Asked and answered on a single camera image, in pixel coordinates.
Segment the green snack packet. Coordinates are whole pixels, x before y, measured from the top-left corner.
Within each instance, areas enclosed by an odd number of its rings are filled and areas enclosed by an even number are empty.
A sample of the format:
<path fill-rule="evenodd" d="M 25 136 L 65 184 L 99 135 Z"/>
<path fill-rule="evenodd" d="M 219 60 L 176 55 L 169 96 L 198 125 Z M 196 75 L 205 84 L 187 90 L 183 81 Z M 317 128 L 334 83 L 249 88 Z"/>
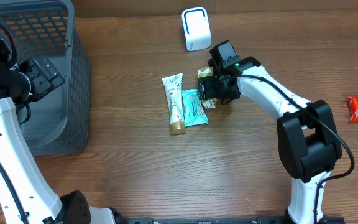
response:
<path fill-rule="evenodd" d="M 205 77 L 213 77 L 213 73 L 209 67 L 203 67 L 198 70 L 198 86 L 201 84 L 201 79 Z M 201 100 L 201 103 L 205 109 L 215 109 L 217 99 L 208 98 L 206 100 Z"/>

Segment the teal wipes packet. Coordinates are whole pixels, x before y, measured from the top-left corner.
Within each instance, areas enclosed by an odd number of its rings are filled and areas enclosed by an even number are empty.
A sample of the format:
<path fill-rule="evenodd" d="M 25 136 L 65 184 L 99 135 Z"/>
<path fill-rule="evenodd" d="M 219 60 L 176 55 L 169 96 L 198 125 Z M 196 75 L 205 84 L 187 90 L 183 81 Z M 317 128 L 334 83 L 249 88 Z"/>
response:
<path fill-rule="evenodd" d="M 197 89 L 182 91 L 185 127 L 208 124 L 209 120 L 204 112 Z"/>

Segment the white cream tube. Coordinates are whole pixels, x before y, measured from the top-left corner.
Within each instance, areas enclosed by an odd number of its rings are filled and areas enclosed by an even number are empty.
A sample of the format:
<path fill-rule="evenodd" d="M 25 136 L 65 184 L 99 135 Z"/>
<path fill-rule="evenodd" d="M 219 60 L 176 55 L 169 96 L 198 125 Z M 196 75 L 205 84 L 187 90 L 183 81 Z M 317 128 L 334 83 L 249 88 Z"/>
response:
<path fill-rule="evenodd" d="M 183 115 L 182 84 L 183 74 L 178 73 L 162 78 L 170 113 L 170 130 L 173 135 L 185 134 Z"/>

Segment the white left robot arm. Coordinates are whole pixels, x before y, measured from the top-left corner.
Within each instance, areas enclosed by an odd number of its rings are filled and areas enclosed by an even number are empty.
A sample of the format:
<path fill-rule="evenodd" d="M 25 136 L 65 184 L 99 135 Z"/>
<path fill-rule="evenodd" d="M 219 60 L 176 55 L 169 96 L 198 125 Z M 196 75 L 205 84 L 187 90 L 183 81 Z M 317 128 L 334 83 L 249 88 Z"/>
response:
<path fill-rule="evenodd" d="M 0 29 L 8 33 L 1 23 Z M 14 43 L 6 44 L 0 38 L 0 204 L 6 223 L 121 222 L 113 208 L 88 205 L 79 190 L 58 196 L 41 174 L 22 135 L 17 112 L 64 82 L 46 57 L 17 64 Z"/>

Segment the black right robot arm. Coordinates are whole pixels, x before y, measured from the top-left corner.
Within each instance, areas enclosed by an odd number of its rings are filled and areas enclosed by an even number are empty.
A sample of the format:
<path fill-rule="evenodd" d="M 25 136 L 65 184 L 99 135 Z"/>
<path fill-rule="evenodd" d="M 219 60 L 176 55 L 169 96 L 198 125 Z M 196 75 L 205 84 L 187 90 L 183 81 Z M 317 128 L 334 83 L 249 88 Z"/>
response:
<path fill-rule="evenodd" d="M 212 74 L 198 81 L 201 99 L 226 104 L 240 96 L 256 102 L 277 124 L 278 154 L 292 177 L 291 201 L 281 223 L 329 223 L 322 211 L 326 182 L 342 157 L 330 106 L 311 102 L 276 81 L 253 57 L 208 60 Z"/>

